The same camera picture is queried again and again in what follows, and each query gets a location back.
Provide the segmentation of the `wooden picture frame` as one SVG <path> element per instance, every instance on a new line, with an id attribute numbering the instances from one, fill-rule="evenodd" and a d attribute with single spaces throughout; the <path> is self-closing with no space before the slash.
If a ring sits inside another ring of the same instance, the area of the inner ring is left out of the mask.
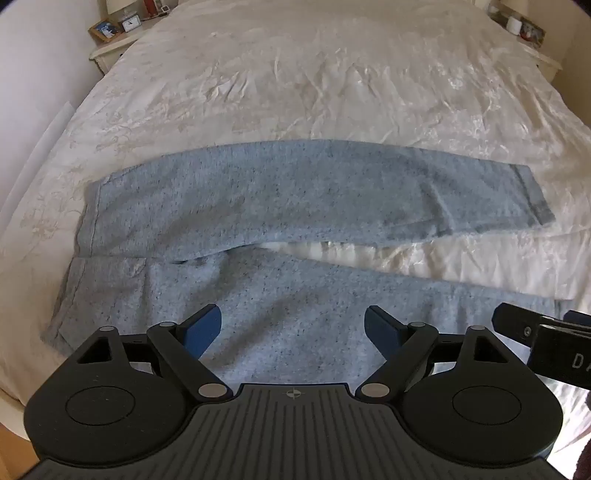
<path id="1" fill-rule="evenodd" d="M 116 22 L 109 19 L 104 19 L 91 26 L 88 32 L 95 39 L 102 43 L 109 43 L 123 34 L 120 26 Z"/>

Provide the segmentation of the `light blue speckled pants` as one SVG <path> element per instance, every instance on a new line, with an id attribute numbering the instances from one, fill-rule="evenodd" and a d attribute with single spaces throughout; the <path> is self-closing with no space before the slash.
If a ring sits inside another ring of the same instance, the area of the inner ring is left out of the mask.
<path id="1" fill-rule="evenodd" d="M 396 246 L 552 222 L 531 170 L 445 152 L 338 140 L 225 145 L 164 156 L 88 186 L 77 249 L 45 341 L 71 354 L 96 329 L 138 334 L 221 310 L 205 364 L 230 384 L 359 384 L 380 363 L 363 333 L 377 305 L 447 333 L 510 303 L 555 300 L 270 251 L 276 241 Z"/>

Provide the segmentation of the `red box on nightstand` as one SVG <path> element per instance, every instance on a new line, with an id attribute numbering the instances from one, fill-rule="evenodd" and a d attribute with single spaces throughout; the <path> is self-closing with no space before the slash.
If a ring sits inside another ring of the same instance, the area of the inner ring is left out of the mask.
<path id="1" fill-rule="evenodd" d="M 148 18 L 155 17 L 159 14 L 158 7 L 154 0 L 143 0 L 143 5 L 145 7 Z"/>

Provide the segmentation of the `cream nightstand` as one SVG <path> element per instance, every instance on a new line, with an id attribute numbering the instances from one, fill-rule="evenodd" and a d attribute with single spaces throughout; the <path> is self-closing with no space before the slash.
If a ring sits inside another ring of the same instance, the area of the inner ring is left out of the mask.
<path id="1" fill-rule="evenodd" d="M 488 5 L 485 7 L 485 10 L 489 18 L 502 26 L 505 30 L 507 19 L 510 16 L 520 17 L 522 21 L 526 19 L 533 22 L 529 18 L 530 8 L 528 1 L 489 1 Z M 523 41 L 520 38 L 520 35 L 512 36 L 516 38 L 526 53 L 533 59 L 544 78 L 549 83 L 551 83 L 556 77 L 557 73 L 562 70 L 560 63 L 550 56 L 542 53 L 542 47 L 540 49 L 533 48 L 531 45 Z"/>
<path id="2" fill-rule="evenodd" d="M 96 47 L 89 55 L 89 60 L 96 64 L 103 75 L 106 75 L 125 51 L 159 21 L 160 18 L 155 18 L 143 22 L 134 30 L 123 33 L 111 42 Z"/>

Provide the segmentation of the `red framed photo right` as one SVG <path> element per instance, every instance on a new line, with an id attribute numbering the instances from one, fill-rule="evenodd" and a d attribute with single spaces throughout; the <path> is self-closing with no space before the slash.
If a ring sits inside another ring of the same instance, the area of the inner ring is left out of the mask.
<path id="1" fill-rule="evenodd" d="M 520 30 L 520 38 L 533 48 L 540 49 L 543 45 L 546 32 L 535 23 L 524 19 Z"/>

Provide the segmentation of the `white cylindrical speaker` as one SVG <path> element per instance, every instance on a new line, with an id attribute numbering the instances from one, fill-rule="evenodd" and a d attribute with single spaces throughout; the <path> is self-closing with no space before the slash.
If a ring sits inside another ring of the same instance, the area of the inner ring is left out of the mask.
<path id="1" fill-rule="evenodd" d="M 506 30 L 512 35 L 519 36 L 522 28 L 522 20 L 520 17 L 510 16 L 507 19 Z"/>

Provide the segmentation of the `small white alarm clock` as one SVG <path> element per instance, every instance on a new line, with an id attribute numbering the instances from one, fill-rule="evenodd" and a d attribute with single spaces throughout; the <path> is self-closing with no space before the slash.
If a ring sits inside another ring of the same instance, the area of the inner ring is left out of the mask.
<path id="1" fill-rule="evenodd" d="M 125 33 L 129 33 L 141 26 L 141 19 L 138 14 L 134 14 L 124 18 L 121 22 L 121 27 Z"/>

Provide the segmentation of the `white embroidered bedspread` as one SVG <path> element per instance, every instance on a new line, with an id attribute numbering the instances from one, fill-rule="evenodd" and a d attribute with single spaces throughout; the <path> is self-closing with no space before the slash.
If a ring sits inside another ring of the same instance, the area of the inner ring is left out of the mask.
<path id="1" fill-rule="evenodd" d="M 172 152 L 321 138 L 525 164 L 556 220 L 301 253 L 589 309 L 589 128 L 483 11 L 464 1 L 188 1 L 96 84 L 2 234 L 2 396 L 22 406 L 61 362 L 41 335 L 90 182 Z"/>

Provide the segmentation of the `left cream nightstand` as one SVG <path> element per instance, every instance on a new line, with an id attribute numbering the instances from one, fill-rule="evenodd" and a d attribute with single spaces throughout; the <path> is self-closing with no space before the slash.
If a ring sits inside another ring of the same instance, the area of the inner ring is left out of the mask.
<path id="1" fill-rule="evenodd" d="M 123 33 L 111 42 L 96 47 L 89 55 L 89 60 L 96 64 L 103 75 L 106 75 L 125 51 L 159 21 L 160 18 L 155 18 L 143 22 L 134 30 Z"/>

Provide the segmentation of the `right cream nightstand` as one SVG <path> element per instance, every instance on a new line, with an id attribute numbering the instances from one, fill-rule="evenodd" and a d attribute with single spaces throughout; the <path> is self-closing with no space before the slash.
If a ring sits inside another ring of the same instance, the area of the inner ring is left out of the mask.
<path id="1" fill-rule="evenodd" d="M 529 18 L 530 8 L 528 1 L 489 1 L 488 5 L 485 7 L 485 10 L 489 18 L 502 26 L 505 30 L 507 19 L 510 16 L 520 17 L 522 21 L 526 19 L 533 22 Z M 551 83 L 556 77 L 557 73 L 562 70 L 560 63 L 550 56 L 542 53 L 542 47 L 540 49 L 533 48 L 531 45 L 523 41 L 520 38 L 520 35 L 512 36 L 516 38 L 526 53 L 533 59 L 544 78 L 549 83 Z"/>

